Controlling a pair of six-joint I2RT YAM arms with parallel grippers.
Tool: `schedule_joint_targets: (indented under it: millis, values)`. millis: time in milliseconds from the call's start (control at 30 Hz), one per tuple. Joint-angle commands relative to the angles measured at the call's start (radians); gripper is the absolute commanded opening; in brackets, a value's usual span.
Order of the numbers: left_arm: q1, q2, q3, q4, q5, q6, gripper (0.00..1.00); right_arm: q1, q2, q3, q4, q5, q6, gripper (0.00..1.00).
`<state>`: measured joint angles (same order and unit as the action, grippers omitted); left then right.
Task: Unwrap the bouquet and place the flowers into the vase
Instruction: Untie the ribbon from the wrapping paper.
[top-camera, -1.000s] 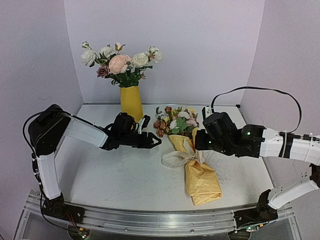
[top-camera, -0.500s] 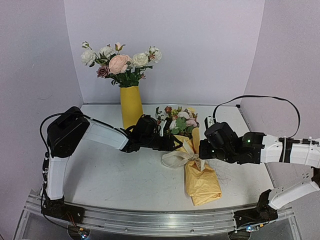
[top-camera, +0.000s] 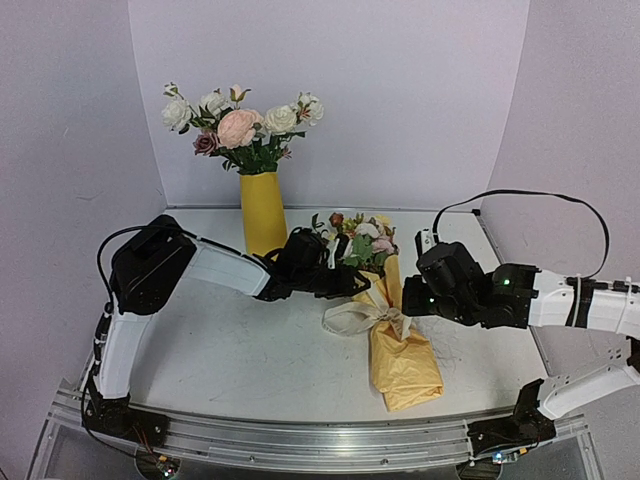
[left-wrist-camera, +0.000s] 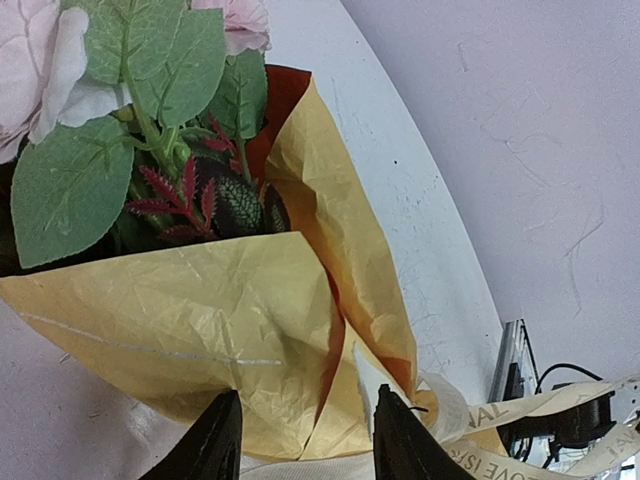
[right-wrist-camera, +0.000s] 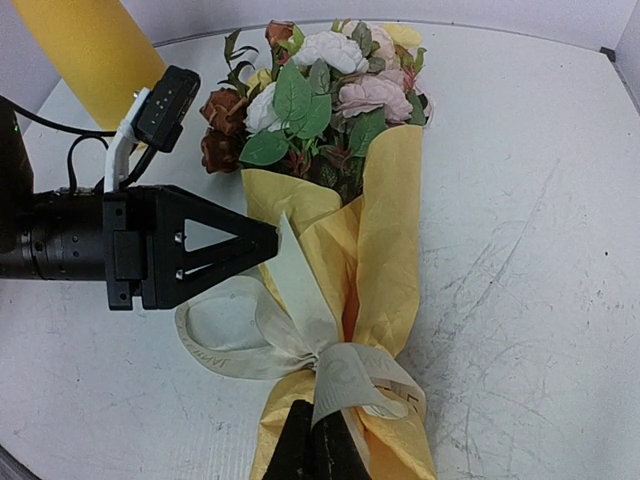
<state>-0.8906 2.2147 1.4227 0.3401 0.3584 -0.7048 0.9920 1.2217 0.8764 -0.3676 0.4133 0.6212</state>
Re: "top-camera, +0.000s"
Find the cream printed ribbon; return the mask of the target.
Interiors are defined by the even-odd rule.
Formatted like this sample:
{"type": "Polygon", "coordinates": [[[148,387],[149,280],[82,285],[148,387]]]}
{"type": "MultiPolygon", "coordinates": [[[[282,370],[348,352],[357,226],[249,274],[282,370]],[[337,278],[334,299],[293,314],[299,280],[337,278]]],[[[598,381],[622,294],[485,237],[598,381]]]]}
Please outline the cream printed ribbon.
{"type": "Polygon", "coordinates": [[[395,307],[378,307],[363,302],[348,302],[324,312],[322,327],[339,336],[354,336],[386,321],[399,341],[410,335],[411,320],[395,307]]]}

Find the yellow paper bouquet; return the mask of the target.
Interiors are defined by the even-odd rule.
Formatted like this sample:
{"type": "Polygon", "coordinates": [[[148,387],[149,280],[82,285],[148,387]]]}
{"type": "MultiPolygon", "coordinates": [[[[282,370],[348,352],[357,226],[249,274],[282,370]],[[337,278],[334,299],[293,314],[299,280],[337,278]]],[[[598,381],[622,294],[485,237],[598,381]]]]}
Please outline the yellow paper bouquet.
{"type": "MultiPolygon", "coordinates": [[[[327,245],[339,233],[350,238],[344,257],[336,267],[353,267],[371,280],[371,288],[351,297],[349,302],[395,307],[402,312],[399,247],[391,221],[381,215],[357,213],[346,217],[334,212],[328,222],[331,228],[323,230],[316,219],[312,220],[314,230],[327,245]]],[[[369,337],[371,383],[384,397],[389,412],[406,410],[444,394],[444,382],[432,345],[412,326],[412,321],[410,335],[404,341],[396,338],[386,321],[360,334],[369,337]]]]}

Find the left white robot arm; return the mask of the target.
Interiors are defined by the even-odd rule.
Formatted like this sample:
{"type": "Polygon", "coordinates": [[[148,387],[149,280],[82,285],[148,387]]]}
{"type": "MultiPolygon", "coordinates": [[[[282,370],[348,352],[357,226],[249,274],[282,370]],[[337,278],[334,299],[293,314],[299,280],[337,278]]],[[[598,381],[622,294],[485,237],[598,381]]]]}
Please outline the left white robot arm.
{"type": "Polygon", "coordinates": [[[309,228],[296,228],[283,247],[264,255],[198,236],[170,215],[124,232],[129,240],[114,253],[111,270],[100,274],[108,299],[83,381],[82,424],[90,434],[147,447],[164,444],[169,419],[131,407],[131,373],[146,327],[181,280],[228,287],[265,302],[285,300],[295,291],[324,299],[353,297],[371,286],[356,267],[339,262],[346,238],[329,248],[309,228]]]}

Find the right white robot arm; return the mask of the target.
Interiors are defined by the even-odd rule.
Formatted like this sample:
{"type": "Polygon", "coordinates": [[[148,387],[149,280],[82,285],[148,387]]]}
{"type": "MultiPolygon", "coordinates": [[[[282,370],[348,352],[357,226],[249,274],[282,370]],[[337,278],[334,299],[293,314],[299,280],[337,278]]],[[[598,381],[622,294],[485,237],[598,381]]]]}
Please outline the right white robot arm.
{"type": "Polygon", "coordinates": [[[614,333],[629,353],[612,351],[564,375],[536,379],[521,388],[511,414],[469,425],[475,459],[500,463],[520,449],[556,436],[556,420],[639,383],[639,286],[630,279],[567,277],[532,265],[505,263],[484,272],[460,242],[438,243],[406,278],[402,311],[438,316],[485,329],[565,327],[614,333]]]}

